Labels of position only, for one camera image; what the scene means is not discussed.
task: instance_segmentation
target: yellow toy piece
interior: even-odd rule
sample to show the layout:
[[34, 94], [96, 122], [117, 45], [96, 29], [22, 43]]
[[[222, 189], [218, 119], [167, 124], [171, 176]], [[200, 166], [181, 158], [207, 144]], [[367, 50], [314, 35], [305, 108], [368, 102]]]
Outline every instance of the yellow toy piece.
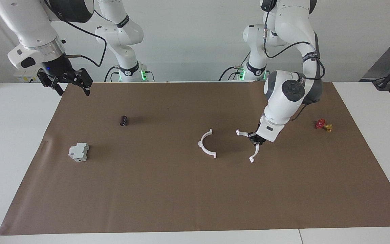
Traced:
[[326, 129], [327, 132], [332, 132], [332, 125], [325, 125], [324, 128]]

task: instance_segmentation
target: white table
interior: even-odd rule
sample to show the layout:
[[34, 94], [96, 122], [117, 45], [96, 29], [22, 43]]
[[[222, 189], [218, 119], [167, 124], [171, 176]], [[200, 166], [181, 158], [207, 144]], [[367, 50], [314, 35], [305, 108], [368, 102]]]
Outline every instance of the white table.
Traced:
[[[390, 181], [390, 94], [370, 83], [334, 83]], [[0, 84], [0, 225], [59, 103], [40, 84]], [[0, 243], [384, 244], [390, 227], [0, 236]]]

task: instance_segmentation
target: white circuit breaker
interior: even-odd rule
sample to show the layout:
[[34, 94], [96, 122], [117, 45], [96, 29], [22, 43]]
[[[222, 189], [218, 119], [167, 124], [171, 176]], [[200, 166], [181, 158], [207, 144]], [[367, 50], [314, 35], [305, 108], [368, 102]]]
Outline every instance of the white circuit breaker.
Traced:
[[87, 151], [90, 149], [90, 146], [87, 143], [81, 142], [73, 146], [68, 151], [68, 156], [76, 162], [87, 161]]
[[35, 69], [31, 69], [31, 70], [17, 70], [17, 71], [15, 71], [13, 76], [20, 83], [40, 82], [39, 77], [37, 76], [37, 70], [35, 70]]

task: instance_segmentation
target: brown paper mat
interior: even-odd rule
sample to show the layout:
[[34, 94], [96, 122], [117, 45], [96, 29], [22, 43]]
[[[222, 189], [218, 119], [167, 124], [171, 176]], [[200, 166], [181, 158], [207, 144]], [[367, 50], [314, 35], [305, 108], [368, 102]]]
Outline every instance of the brown paper mat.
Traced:
[[[262, 91], [110, 83], [86, 97], [69, 85], [0, 235], [390, 226], [390, 183], [330, 83], [249, 162], [235, 130], [254, 131]], [[332, 133], [314, 128], [321, 118]], [[197, 145], [210, 128], [217, 159]], [[87, 162], [67, 156], [77, 142], [91, 145]]]

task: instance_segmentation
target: white clamp part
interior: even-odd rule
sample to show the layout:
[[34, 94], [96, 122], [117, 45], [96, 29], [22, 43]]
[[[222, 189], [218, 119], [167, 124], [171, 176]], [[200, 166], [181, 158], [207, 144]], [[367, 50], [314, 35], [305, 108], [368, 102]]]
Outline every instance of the white clamp part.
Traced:
[[[31, 69], [32, 66], [38, 67], [40, 63], [45, 61], [45, 57], [40, 51], [27, 49], [21, 44], [17, 45], [17, 47], [11, 50], [7, 56], [12, 65], [15, 66], [18, 70], [27, 70], [28, 68]], [[34, 60], [34, 65], [23, 67], [22, 61], [28, 58]]]
[[[247, 132], [240, 132], [240, 130], [236, 130], [236, 133], [237, 133], [237, 136], [246, 136], [249, 138], [249, 135]], [[257, 156], [259, 150], [260, 150], [260, 145], [259, 144], [255, 145], [255, 153], [254, 153], [254, 155], [249, 157], [249, 160], [251, 161], [251, 163], [255, 162], [254, 158], [255, 158], [255, 156]]]
[[76, 162], [87, 161], [87, 152], [90, 146], [87, 143], [81, 142], [73, 146], [68, 151], [68, 156]]
[[205, 133], [205, 134], [201, 137], [201, 141], [198, 142], [198, 146], [199, 146], [205, 153], [207, 153], [208, 155], [211, 155], [211, 156], [213, 156], [214, 158], [216, 158], [216, 153], [207, 150], [207, 149], [204, 147], [204, 145], [203, 145], [204, 138], [206, 138], [207, 136], [211, 135], [212, 133], [213, 133], [212, 129], [210, 129], [207, 133]]

